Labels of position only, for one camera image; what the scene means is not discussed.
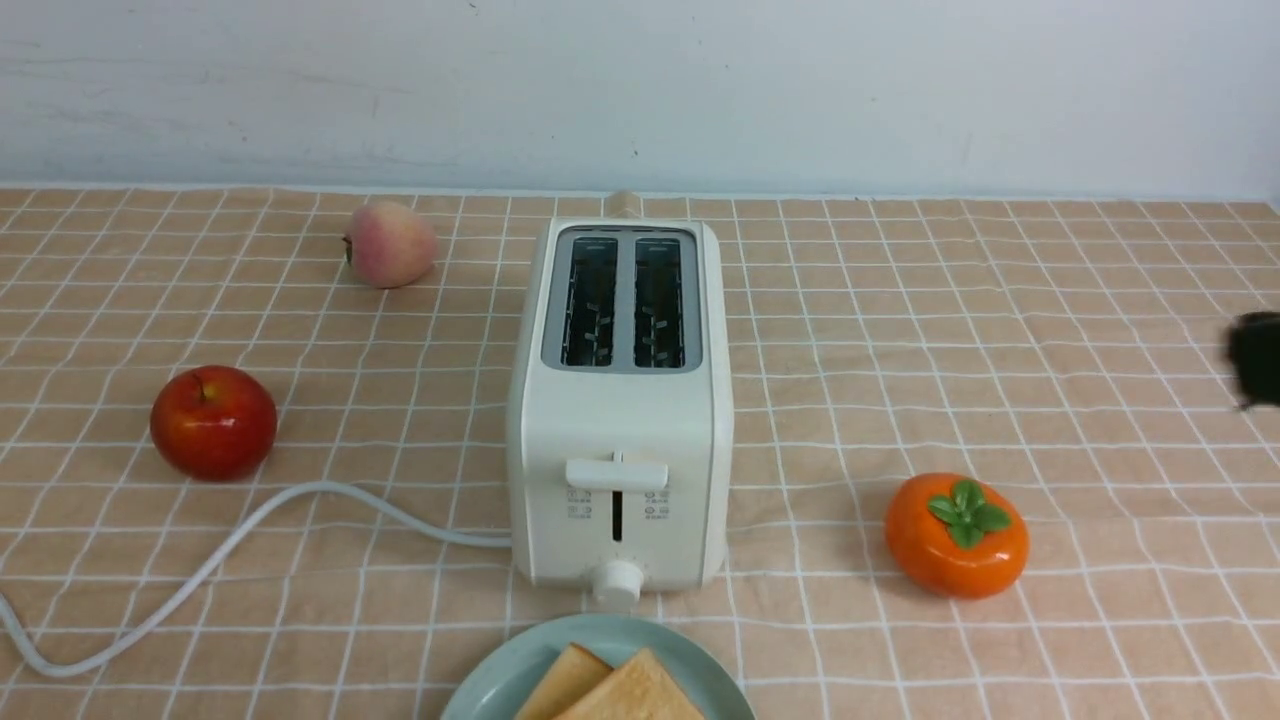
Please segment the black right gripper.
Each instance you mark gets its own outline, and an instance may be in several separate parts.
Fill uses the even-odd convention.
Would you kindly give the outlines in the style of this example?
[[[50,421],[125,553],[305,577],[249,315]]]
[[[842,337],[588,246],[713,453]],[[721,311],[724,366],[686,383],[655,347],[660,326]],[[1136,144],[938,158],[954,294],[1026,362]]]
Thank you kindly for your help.
[[[1239,411],[1279,406],[1279,313],[1236,316],[1226,331],[1226,360],[1233,369]]]

